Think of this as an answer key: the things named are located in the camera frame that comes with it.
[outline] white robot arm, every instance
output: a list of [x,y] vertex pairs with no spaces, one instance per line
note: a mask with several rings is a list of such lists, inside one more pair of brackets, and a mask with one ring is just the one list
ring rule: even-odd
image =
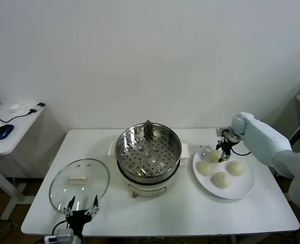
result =
[[220,128],[218,135],[222,136],[217,145],[223,151],[220,161],[228,160],[232,147],[243,141],[261,163],[286,178],[293,178],[289,197],[300,207],[300,152],[292,151],[285,136],[245,112],[234,117],[228,128]]

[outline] steamed bun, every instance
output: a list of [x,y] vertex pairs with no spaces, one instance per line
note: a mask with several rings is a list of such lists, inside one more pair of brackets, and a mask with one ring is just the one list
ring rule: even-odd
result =
[[212,182],[219,188],[225,189],[230,186],[230,177],[224,172],[218,172],[212,177]]
[[199,161],[196,166],[197,166],[197,170],[199,171],[199,173],[204,176],[211,175],[214,172],[213,164],[210,162]]
[[210,152],[209,157],[213,163],[218,163],[219,159],[221,158],[221,155],[222,155],[221,150],[214,150]]
[[245,167],[242,162],[240,161],[232,161],[230,162],[226,169],[230,174],[233,174],[235,176],[240,176],[245,172]]

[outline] stainless steel steamer basket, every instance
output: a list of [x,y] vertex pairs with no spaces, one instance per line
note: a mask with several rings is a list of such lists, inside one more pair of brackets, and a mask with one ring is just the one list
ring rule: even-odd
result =
[[170,128],[147,121],[126,130],[117,140],[115,154],[120,172],[141,185],[169,179],[179,167],[181,143]]

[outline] glass lid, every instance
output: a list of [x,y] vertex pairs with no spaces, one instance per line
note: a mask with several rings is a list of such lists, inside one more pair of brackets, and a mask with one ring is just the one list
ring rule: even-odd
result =
[[109,184],[109,172],[103,162],[96,159],[80,159],[63,168],[54,178],[49,191],[52,205],[63,212],[75,196],[72,211],[88,209],[95,196],[98,201]]

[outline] computer mouse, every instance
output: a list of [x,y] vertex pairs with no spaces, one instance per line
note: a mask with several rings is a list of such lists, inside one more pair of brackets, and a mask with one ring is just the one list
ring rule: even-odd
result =
[[11,131],[13,131],[14,125],[4,125],[0,127],[0,140],[5,139]]

